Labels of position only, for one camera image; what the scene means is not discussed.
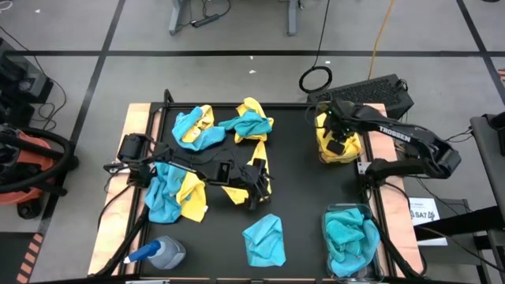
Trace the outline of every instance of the clear container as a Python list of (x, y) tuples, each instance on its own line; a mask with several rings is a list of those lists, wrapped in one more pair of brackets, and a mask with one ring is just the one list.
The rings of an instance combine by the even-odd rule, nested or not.
[(369, 220), (372, 217), (372, 211), (370, 210), (370, 207), (364, 204), (331, 204), (326, 207), (326, 211), (323, 213), (323, 216), (321, 218), (322, 221), (322, 233), (323, 233), (323, 239), (324, 239), (324, 248), (326, 249), (326, 270), (328, 275), (330, 275), (331, 278), (338, 282), (381, 282), (384, 279), (384, 273), (382, 268), (380, 267), (379, 264), (379, 259), (377, 257), (377, 251), (375, 255), (373, 256), (373, 260), (371, 263), (369, 263), (367, 266), (363, 267), (359, 271), (354, 272), (351, 276), (348, 277), (338, 277), (333, 271), (331, 271), (331, 266), (330, 266), (330, 257), (329, 257), (329, 251), (327, 249), (327, 243), (328, 240), (326, 238), (325, 234), (325, 215), (328, 212), (334, 212), (334, 211), (344, 211), (347, 209), (354, 209), (357, 208), (360, 213), (363, 214), (365, 217), (365, 220)]

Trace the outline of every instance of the metal table leg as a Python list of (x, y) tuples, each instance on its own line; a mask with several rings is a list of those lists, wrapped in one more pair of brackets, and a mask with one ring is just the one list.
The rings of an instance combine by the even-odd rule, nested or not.
[(172, 0), (174, 8), (172, 9), (172, 17), (170, 17), (170, 23), (168, 25), (168, 31), (173, 36), (177, 32), (177, 23), (179, 22), (179, 17), (182, 13), (182, 5), (185, 0)]
[(297, 34), (297, 6), (298, 0), (290, 0), (287, 6), (287, 35)]

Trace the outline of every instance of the black hose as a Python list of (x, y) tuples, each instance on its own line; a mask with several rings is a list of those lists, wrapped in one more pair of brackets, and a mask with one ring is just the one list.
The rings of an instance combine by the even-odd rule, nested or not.
[[(45, 182), (46, 180), (66, 170), (68, 165), (72, 162), (73, 147), (67, 139), (42, 129), (33, 129), (30, 127), (20, 127), (18, 129), (28, 135), (48, 139), (56, 142), (57, 144), (60, 144), (63, 147), (63, 155), (62, 158), (59, 159), (54, 166), (52, 166), (50, 169), (45, 170), (41, 174), (37, 174), (34, 177), (27, 178), (23, 181), (14, 182), (9, 185), (0, 185), (0, 193), (15, 192), (19, 191), (19, 189), (27, 188), (41, 182)], [(12, 144), (12, 137), (5, 134), (0, 134), (0, 143)]]

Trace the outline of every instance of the wooden board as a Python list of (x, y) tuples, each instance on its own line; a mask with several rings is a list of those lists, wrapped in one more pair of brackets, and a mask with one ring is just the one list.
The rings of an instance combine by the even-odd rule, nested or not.
[[(383, 104), (371, 104), (372, 107), (380, 110), (384, 115), (386, 114)], [(149, 103), (134, 103), (129, 105), (128, 113), (126, 115), (122, 137), (128, 133), (145, 133), (148, 116), (149, 116)], [(151, 137), (156, 138), (159, 126), (159, 113), (155, 116), (155, 123)], [(370, 133), (370, 141), (372, 144), (372, 153), (374, 158), (382, 158), (388, 161), (396, 160), (395, 145), (393, 139), (382, 133)], [(126, 178), (128, 174), (120, 174), (113, 178), (110, 182), (109, 193), (107, 199), (110, 200), (118, 192), (125, 188)], [(389, 177), (387, 179), (391, 184), (397, 185), (403, 189), (402, 179), (399, 177)], [(405, 197), (397, 192), (395, 189), (388, 188), (388, 186), (381, 187), (381, 196), (383, 200), (383, 207), (386, 215), (387, 228), (390, 239), (393, 241), (397, 249), (403, 257), (409, 262), (415, 271), (422, 271), (421, 256), (417, 247), (417, 240), (413, 231), (412, 220), (410, 219), (410, 212), (408, 203)], [(140, 214), (144, 206), (144, 194), (140, 201), (137, 216)], [(93, 250), (92, 261), (88, 273), (95, 273), (99, 271), (115, 253), (118, 246), (121, 244), (125, 237), (126, 226), (129, 218), (129, 212), (133, 199), (133, 190), (128, 191), (123, 196), (118, 198), (116, 202), (110, 205), (106, 213), (103, 215), (102, 223), (96, 238), (95, 249)], [(375, 211), (373, 206), (374, 200), (371, 199), (371, 208)], [(133, 241), (130, 251), (138, 248), (138, 236)], [(383, 254), (382, 245), (378, 248), (379, 261), (383, 271), (387, 273), (387, 263)], [(128, 265), (126, 272), (133, 273), (133, 265)]]

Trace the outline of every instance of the concrete floor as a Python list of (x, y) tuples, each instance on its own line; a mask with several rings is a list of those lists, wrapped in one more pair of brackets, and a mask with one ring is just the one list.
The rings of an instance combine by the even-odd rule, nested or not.
[[(107, 175), (102, 165), (114, 159), (129, 103), (161, 101), (165, 88), (170, 89), (176, 102), (239, 102), (246, 96), (263, 103), (305, 101), (297, 81), (312, 65), (313, 56), (122, 57), (99, 52), (104, 47), (157, 51), (317, 48), (324, 0), (304, 1), (294, 37), (286, 35), (285, 3), (231, 2), (231, 11), (222, 19), (198, 29), (189, 26), (175, 36), (167, 30), (172, 5), (168, 0), (15, 1), (11, 9), (0, 13), (0, 25), (27, 48), (62, 50), (56, 56), (38, 57), (47, 74), (68, 94), (68, 103), (55, 117), (58, 126), (54, 131), (70, 138), (83, 102), (84, 107), (89, 103), (77, 143), (80, 168), (65, 180), (69, 194), (56, 205), (33, 282), (86, 275), (96, 221), (105, 200), (102, 187)], [(388, 3), (331, 1), (322, 49), (371, 50)], [(465, 0), (464, 4), (487, 50), (505, 51), (505, 29), (501, 25), (505, 1)], [(118, 5), (119, 22), (107, 43)], [(208, 13), (221, 13), (226, 5), (226, 1), (213, 0)], [(201, 2), (192, 1), (192, 8), (193, 16), (200, 18)], [(181, 22), (188, 19), (189, 13)], [(0, 37), (20, 49), (2, 32)], [(73, 56), (76, 54), (66, 53), (68, 50), (96, 52)], [(456, 0), (398, 0), (379, 50), (479, 51)], [(472, 116), (504, 111), (482, 57), (402, 55), (378, 57), (373, 75), (396, 73), (407, 80), (415, 102), (409, 122), (448, 137), (465, 130)], [(370, 57), (321, 57), (319, 62), (329, 62), (333, 86), (339, 86), (364, 80)], [(505, 68), (505, 58), (493, 58), (492, 62), (497, 69)], [(321, 81), (317, 76), (308, 80), (314, 86)], [(61, 91), (54, 88), (49, 101), (61, 104)], [(443, 198), (466, 198), (474, 210), (495, 204), (475, 143), (468, 140), (454, 147), (460, 151), (463, 163), (449, 180), (427, 182), (430, 189)], [(428, 196), (415, 181), (407, 178), (405, 183), (410, 196)], [(39, 229), (40, 219), (20, 220), (15, 207), (2, 206), (0, 214), (0, 231)], [(473, 268), (428, 265), (428, 275), (434, 279), (478, 282)], [(493, 282), (499, 282), (497, 274), (490, 272)]]

